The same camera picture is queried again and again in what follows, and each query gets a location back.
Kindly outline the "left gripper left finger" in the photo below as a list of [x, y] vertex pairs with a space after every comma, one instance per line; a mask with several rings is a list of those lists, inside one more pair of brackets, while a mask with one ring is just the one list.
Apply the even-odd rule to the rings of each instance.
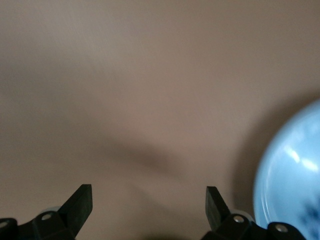
[[22, 225], [23, 240], [74, 240], [93, 210], [92, 186], [82, 184], [57, 210]]

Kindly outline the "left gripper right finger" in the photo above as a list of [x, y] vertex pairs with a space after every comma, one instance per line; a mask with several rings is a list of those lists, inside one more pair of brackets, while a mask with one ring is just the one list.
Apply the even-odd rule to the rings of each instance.
[[215, 186], [208, 186], [205, 213], [210, 226], [202, 240], [268, 240], [268, 231], [241, 213], [232, 213]]

